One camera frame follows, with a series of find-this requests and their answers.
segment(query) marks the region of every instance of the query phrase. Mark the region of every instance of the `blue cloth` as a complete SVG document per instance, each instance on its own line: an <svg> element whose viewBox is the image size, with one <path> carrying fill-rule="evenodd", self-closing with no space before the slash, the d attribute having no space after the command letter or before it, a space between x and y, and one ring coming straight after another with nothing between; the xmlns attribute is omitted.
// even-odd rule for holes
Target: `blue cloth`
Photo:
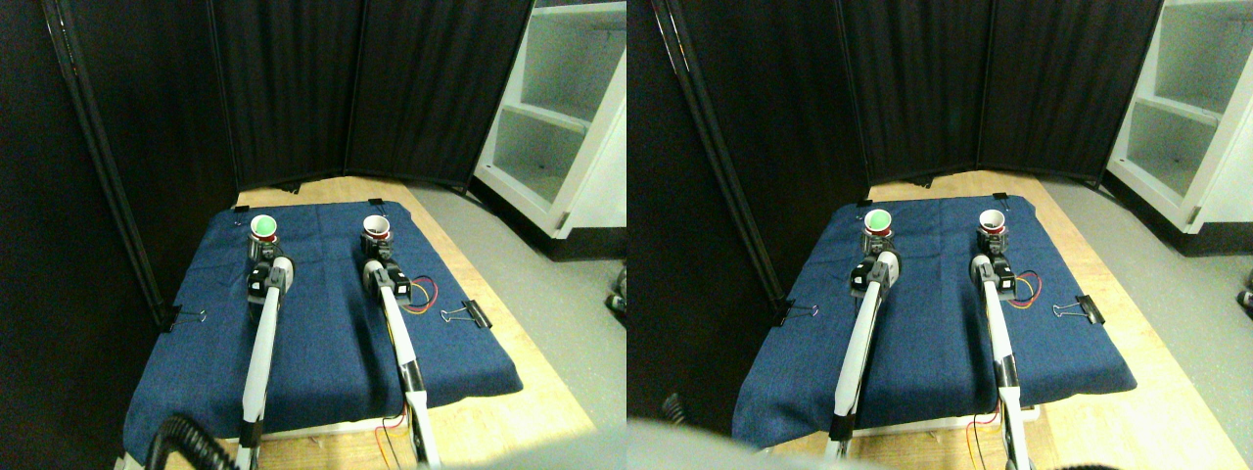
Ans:
<svg viewBox="0 0 1253 470"><path fill-rule="evenodd" d="M1074 303L1083 292L1036 221L1035 207L1021 197L1007 204L1010 211L989 196L836 211L791 295L797 306L818 305L819 313L788 320L769 332L741 387L734 437L766 447L829 429L836 381L856 318L848 273L862 259L857 217L873 208L892 214L901 277L880 307L857 427L996 407L987 318L970 279L976 226L985 209L1006 216L1006 258L1015 272L1031 269L1044 278L1044 292L1031 308L1002 302L1024 406L1134 389L1135 379L1104 326L1053 316L1050 306ZM1020 298L1027 297L1026 287L1019 288ZM1099 307L1100 298L1094 301Z"/></svg>
<svg viewBox="0 0 1253 470"><path fill-rule="evenodd" d="M461 308L465 292L408 211L393 202L383 207L395 259L411 278L426 274L440 287L430 312L403 315L430 406L521 390L512 360L490 330L440 318L440 310ZM382 307L361 286L361 222L378 208L360 202L256 208L238 217L226 211L209 223L175 300L184 311L207 310L207 320L160 335L132 397L123 445L140 462L157 427L173 414L193 417L214 436L238 436L257 331L244 286L252 267L248 222L262 213L278 222L279 246L294 263L294 281L278 311L264 431L401 412ZM424 300L419 291L415 302ZM491 318L492 312L485 313Z"/></svg>

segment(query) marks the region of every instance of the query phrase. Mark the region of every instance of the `wooden surface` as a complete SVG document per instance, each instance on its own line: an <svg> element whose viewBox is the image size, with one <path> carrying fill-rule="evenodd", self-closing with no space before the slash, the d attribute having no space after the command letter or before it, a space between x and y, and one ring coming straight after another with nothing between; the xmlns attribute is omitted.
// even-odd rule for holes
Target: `wooden surface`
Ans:
<svg viewBox="0 0 1253 470"><path fill-rule="evenodd" d="M490 312L496 340L512 357L523 390L495 397L471 397L431 410L435 439L445 464L476 464L497 456L595 429L544 355L523 331L509 308L470 264L452 239L422 208L403 184L385 179L345 177L301 185L299 194L264 188L239 194L239 204L252 207L321 204L383 198L405 206L417 228L447 263L466 296ZM401 464L412 466L405 439L393 439ZM232 455L234 444L223 442ZM267 440L261 445L263 469L383 469L372 432ZM387 461L396 467L391 451ZM188 467L172 457L170 467Z"/></svg>
<svg viewBox="0 0 1253 470"><path fill-rule="evenodd" d="M933 199L995 192L1021 196L1035 204L1036 217L1079 287L1100 306L1105 330L1139 384L1121 394L1079 395L1045 405L1041 419L1026 424L1036 467L1099 462L1120 469L1247 469L1162 338L1034 177L970 172L936 178L930 189L908 183L876 185L870 198ZM779 445L776 452L822 454L826 440L826 432L817 432ZM999 434L980 432L980 440L987 467L1004 469ZM850 454L895 469L971 467L962 431L855 439Z"/></svg>

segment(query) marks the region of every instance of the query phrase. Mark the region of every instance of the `black curtain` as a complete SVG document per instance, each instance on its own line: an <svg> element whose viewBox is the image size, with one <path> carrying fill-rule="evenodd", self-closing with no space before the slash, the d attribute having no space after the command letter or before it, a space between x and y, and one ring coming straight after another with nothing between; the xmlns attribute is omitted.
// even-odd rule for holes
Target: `black curtain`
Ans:
<svg viewBox="0 0 1253 470"><path fill-rule="evenodd" d="M214 3L241 191L343 172L361 6Z"/></svg>
<svg viewBox="0 0 1253 470"><path fill-rule="evenodd" d="M50 29L0 15L0 462L103 469L157 332Z"/></svg>
<svg viewBox="0 0 1253 470"><path fill-rule="evenodd" d="M1099 180L1160 8L997 0L979 165Z"/></svg>
<svg viewBox="0 0 1253 470"><path fill-rule="evenodd" d="M786 296L831 213L868 191L838 11L801 0L675 6Z"/></svg>
<svg viewBox="0 0 1253 470"><path fill-rule="evenodd" d="M628 119L644 129L626 137L628 217L648 227L629 242L648 295L632 306L628 415L662 417L677 394L688 424L730 434L778 301L834 208L866 196L836 16L628 3Z"/></svg>
<svg viewBox="0 0 1253 470"><path fill-rule="evenodd" d="M530 0L367 0L348 173L465 185Z"/></svg>
<svg viewBox="0 0 1253 470"><path fill-rule="evenodd" d="M871 184L975 167L991 4L841 3Z"/></svg>
<svg viewBox="0 0 1253 470"><path fill-rule="evenodd" d="M209 3L61 1L101 150L173 302L209 218L236 201Z"/></svg>
<svg viewBox="0 0 1253 470"><path fill-rule="evenodd" d="M754 273L667 59L648 1L626 4L628 224L634 292L626 414L662 417L670 394L689 422L730 430L734 395L769 330ZM675 188L682 188L675 199ZM712 357L724 353L724 357Z"/></svg>

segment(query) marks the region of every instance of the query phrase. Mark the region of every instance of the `binder clip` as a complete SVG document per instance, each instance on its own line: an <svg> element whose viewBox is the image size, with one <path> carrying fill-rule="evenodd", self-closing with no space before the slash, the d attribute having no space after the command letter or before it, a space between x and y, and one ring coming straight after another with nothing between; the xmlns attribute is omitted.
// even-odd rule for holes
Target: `binder clip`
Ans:
<svg viewBox="0 0 1253 470"><path fill-rule="evenodd" d="M1079 307L1083 310L1080 312L1065 312L1066 308ZM1061 317L1084 317L1091 325L1101 323L1105 325L1105 316L1100 315L1100 310L1096 308L1096 303L1093 302L1091 296L1075 296L1075 303L1071 305L1054 305L1053 316Z"/></svg>
<svg viewBox="0 0 1253 470"><path fill-rule="evenodd" d="M474 322L475 326L480 328L489 328L489 330L491 328L491 320L487 320L487 316L482 313L482 308L479 308L479 302L475 302L472 300L462 301L461 306L462 306L461 308L454 310L451 312L441 310L440 317L444 318L445 323L451 323L454 320L460 320L460 321ZM466 317L454 316L454 313L457 312L466 312L467 316Z"/></svg>

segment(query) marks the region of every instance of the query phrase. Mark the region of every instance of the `black hose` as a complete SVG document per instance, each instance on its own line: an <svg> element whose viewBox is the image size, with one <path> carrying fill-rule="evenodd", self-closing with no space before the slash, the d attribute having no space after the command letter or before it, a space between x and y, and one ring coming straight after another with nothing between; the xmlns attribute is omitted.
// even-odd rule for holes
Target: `black hose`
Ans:
<svg viewBox="0 0 1253 470"><path fill-rule="evenodd" d="M179 452L195 470L238 470L231 455L190 417L174 415L162 422L148 447L148 470L164 470L170 452Z"/></svg>

